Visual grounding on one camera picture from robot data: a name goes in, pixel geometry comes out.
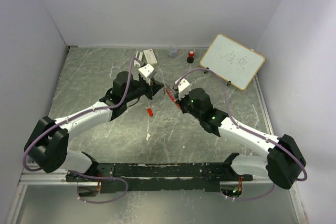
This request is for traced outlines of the red handled metal key holder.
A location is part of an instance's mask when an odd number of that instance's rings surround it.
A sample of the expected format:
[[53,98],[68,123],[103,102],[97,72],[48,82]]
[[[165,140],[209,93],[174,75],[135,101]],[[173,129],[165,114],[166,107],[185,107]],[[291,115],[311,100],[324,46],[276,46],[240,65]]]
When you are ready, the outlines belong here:
[[173,88],[171,88],[169,85],[165,84],[164,85],[164,90],[165,93],[169,96],[169,98],[172,100],[172,102],[176,105],[176,107],[178,109],[181,110],[180,105],[178,104],[178,92],[176,90],[174,90]]

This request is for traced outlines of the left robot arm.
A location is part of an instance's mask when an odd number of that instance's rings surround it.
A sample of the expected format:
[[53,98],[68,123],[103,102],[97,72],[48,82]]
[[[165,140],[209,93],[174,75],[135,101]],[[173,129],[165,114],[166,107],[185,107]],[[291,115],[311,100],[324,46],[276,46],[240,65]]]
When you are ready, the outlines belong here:
[[112,87],[92,106],[63,118],[45,116],[37,122],[24,147],[24,168],[32,170],[26,163],[30,158],[45,173],[60,168],[79,173],[87,182],[93,181],[99,163],[86,152],[71,151],[69,142],[95,126],[115,120],[127,110],[129,102],[142,96],[151,100],[163,87],[154,78],[139,76],[135,80],[130,72],[119,72]]

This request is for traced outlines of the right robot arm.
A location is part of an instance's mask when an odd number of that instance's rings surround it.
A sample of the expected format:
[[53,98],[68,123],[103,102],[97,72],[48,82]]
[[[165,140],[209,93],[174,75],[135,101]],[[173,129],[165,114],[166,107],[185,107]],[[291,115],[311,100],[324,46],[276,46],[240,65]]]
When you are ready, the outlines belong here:
[[183,91],[174,98],[181,111],[195,117],[206,132],[236,140],[257,153],[256,157],[239,154],[225,165],[223,176],[227,180],[245,174],[257,175],[268,177],[282,189],[290,189],[298,181],[307,163],[293,137],[263,133],[231,119],[228,113],[213,107],[202,88]]

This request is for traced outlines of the red usb stick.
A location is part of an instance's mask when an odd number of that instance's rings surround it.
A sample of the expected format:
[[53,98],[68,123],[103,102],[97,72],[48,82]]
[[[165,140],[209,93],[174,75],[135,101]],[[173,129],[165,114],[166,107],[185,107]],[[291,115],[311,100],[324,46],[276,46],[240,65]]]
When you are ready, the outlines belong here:
[[153,111],[152,111],[152,109],[151,109],[150,106],[146,106],[146,110],[147,110],[148,115],[149,115],[150,117],[152,117],[152,116],[154,115],[154,114],[153,114]]

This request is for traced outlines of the white green staple box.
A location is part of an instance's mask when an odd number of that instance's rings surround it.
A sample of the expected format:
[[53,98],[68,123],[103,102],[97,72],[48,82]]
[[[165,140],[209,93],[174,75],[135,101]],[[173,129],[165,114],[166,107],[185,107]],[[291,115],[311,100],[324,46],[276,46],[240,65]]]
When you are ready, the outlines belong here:
[[158,66],[158,61],[153,49],[144,50],[143,54],[145,56],[147,64],[150,64],[153,67]]

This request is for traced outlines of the white stapler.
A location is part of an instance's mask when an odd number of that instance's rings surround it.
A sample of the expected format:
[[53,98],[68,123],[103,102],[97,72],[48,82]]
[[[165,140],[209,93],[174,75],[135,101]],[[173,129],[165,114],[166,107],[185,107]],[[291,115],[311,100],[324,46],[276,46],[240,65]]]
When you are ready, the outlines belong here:
[[143,52],[142,51],[137,51],[135,53],[135,60],[134,60],[134,63],[133,65],[137,68],[143,66],[143,62],[142,62],[142,58],[143,58]]

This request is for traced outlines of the clear paperclip jar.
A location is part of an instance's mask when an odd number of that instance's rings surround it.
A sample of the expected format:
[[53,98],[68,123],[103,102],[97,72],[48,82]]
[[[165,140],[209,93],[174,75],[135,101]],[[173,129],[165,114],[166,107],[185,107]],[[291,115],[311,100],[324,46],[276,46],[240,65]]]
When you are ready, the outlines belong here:
[[175,58],[175,57],[177,57],[178,49],[177,49],[177,47],[175,47],[173,45],[170,45],[170,46],[168,46],[168,52],[169,52],[169,56],[171,58]]

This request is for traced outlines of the red black stamp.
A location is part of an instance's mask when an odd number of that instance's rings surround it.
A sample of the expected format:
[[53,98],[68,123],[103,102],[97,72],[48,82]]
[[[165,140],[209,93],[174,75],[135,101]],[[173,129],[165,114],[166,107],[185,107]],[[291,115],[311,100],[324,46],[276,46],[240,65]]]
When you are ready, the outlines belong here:
[[193,63],[194,62],[194,56],[195,56],[195,52],[193,50],[190,50],[188,52],[187,63]]

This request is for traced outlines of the yellow framed whiteboard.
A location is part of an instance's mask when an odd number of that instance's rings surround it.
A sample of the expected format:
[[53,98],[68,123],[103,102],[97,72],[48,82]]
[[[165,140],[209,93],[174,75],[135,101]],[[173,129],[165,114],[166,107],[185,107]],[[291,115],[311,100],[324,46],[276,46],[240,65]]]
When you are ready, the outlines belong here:
[[236,88],[245,90],[264,62],[265,57],[261,54],[218,34],[199,64],[211,69]]

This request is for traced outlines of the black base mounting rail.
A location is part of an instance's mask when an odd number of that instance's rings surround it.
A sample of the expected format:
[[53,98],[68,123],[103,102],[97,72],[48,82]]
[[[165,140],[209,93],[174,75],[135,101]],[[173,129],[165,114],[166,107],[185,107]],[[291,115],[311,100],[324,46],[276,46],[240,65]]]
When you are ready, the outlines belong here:
[[250,182],[252,175],[238,175],[228,162],[221,163],[100,163],[93,176],[117,177],[128,191],[204,190],[219,192],[220,184]]

